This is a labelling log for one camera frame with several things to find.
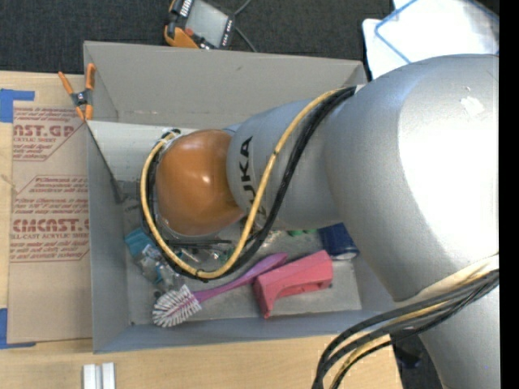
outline electronic device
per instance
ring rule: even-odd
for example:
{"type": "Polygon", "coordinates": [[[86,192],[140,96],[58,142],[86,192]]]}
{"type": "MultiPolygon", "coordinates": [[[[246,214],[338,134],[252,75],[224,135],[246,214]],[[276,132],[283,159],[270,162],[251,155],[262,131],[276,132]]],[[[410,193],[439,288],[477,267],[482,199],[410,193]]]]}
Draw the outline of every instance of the electronic device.
{"type": "Polygon", "coordinates": [[[234,22],[234,14],[209,0],[173,0],[164,38],[175,47],[228,49],[234,22]]]}

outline pink toothbrush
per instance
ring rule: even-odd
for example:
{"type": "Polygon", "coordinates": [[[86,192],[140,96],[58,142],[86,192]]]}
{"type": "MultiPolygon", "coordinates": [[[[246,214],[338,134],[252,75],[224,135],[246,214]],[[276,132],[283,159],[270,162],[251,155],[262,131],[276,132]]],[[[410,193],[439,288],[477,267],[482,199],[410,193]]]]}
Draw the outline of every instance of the pink toothbrush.
{"type": "Polygon", "coordinates": [[[269,255],[261,259],[249,271],[227,284],[223,284],[214,289],[192,292],[187,285],[183,285],[179,290],[172,289],[159,297],[153,307],[152,318],[157,326],[172,327],[183,323],[194,313],[202,310],[200,305],[222,293],[231,289],[252,284],[257,276],[270,271],[273,268],[283,265],[288,258],[286,252],[269,255]]]}

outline black carpet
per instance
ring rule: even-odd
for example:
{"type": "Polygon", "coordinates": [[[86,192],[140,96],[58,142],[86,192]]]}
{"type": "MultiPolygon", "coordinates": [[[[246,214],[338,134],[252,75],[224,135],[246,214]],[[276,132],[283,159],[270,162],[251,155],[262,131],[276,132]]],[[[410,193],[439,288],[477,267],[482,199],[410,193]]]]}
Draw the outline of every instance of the black carpet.
{"type": "MultiPolygon", "coordinates": [[[[85,40],[164,45],[162,27],[170,1],[0,0],[0,70],[82,74],[85,40]]],[[[214,1],[235,11],[246,0],[214,1]]],[[[478,1],[500,14],[500,0],[478,1]]],[[[392,0],[252,0],[236,20],[259,52],[353,59],[366,65],[362,21],[382,19],[392,9],[392,0]]],[[[251,50],[240,36],[231,49],[251,50]]],[[[403,349],[403,357],[412,354],[420,360],[414,368],[401,368],[405,389],[440,389],[420,340],[407,342],[403,349]]]]}

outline toothbrush bristles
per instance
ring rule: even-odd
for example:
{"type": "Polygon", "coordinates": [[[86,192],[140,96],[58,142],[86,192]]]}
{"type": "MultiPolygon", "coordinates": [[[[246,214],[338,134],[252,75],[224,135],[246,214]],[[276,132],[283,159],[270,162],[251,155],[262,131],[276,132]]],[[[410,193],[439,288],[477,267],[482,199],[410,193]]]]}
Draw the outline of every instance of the toothbrush bristles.
{"type": "Polygon", "coordinates": [[[183,323],[200,310],[202,306],[195,295],[187,285],[183,285],[178,291],[170,290],[158,298],[153,307],[152,319],[157,326],[172,327],[183,323]]]}

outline pink object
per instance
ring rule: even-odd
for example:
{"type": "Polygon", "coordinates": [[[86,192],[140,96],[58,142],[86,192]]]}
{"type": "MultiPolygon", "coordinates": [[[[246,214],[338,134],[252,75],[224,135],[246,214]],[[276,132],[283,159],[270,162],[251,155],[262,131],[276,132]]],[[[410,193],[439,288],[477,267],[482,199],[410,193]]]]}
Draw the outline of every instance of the pink object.
{"type": "Polygon", "coordinates": [[[223,284],[220,287],[214,289],[205,289],[202,291],[194,291],[193,295],[196,297],[198,302],[203,302],[209,298],[213,298],[218,294],[225,293],[231,289],[236,289],[243,285],[252,284],[255,278],[273,268],[283,265],[288,258],[286,252],[279,252],[277,254],[269,255],[254,265],[249,271],[237,278],[236,280],[230,281],[227,284],[223,284]]]}
{"type": "Polygon", "coordinates": [[[268,318],[277,299],[326,289],[332,279],[332,259],[326,250],[320,250],[258,276],[252,287],[263,316],[268,318]]]}

